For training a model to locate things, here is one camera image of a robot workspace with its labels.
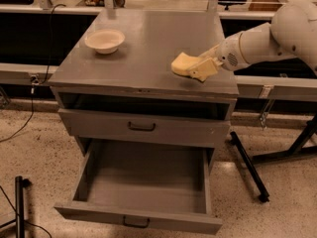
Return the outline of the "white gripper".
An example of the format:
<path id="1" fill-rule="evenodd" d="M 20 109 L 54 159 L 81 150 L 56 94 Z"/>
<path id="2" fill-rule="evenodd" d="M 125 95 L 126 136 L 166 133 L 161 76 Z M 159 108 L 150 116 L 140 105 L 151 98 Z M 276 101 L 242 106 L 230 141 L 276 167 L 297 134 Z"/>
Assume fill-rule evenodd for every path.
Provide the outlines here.
<path id="1" fill-rule="evenodd" d="M 187 70 L 189 76 L 204 82 L 209 76 L 216 74 L 222 64 L 223 68 L 229 71 L 247 68 L 249 64 L 243 56 L 240 45 L 242 34 L 242 32 L 234 34 L 223 40 L 219 46 L 216 45 L 202 53 L 200 57 L 204 60 Z"/>

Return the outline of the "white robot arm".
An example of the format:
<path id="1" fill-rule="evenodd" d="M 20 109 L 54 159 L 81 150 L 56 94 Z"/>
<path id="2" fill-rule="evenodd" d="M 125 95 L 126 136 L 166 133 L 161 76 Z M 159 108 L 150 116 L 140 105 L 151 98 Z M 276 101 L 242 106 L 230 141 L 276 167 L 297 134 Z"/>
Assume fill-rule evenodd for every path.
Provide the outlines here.
<path id="1" fill-rule="evenodd" d="M 270 23 L 234 34 L 203 53 L 186 72 L 205 81 L 222 67 L 228 71 L 263 61 L 299 58 L 317 68 L 317 6 L 309 1 L 281 6 Z"/>

